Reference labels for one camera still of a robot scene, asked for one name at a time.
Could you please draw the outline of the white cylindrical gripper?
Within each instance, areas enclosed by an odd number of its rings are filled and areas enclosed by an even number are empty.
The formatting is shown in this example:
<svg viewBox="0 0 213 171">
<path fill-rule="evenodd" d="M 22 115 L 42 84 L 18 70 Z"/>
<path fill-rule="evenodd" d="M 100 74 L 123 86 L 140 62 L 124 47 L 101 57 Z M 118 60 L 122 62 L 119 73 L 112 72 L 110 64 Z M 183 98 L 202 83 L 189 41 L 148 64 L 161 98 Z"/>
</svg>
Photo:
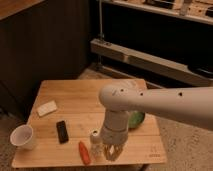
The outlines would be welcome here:
<svg viewBox="0 0 213 171">
<path fill-rule="evenodd" d="M 113 161 L 115 161 L 122 153 L 122 144 L 128 139 L 128 120 L 129 115 L 125 111 L 105 111 L 100 136 L 104 143 L 103 154 L 106 160 L 111 160 L 111 145 L 116 145 L 112 154 Z"/>
</svg>

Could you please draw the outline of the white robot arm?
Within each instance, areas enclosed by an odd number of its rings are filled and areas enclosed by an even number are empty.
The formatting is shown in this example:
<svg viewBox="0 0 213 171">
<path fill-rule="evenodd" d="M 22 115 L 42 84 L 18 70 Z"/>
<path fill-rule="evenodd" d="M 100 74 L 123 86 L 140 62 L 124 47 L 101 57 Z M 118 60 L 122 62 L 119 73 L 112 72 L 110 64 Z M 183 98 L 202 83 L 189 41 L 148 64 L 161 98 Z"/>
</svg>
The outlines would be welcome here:
<svg viewBox="0 0 213 171">
<path fill-rule="evenodd" d="M 142 90 L 136 82 L 112 83 L 99 91 L 99 101 L 105 108 L 100 136 L 108 161 L 121 155 L 133 111 L 213 130 L 213 87 Z"/>
</svg>

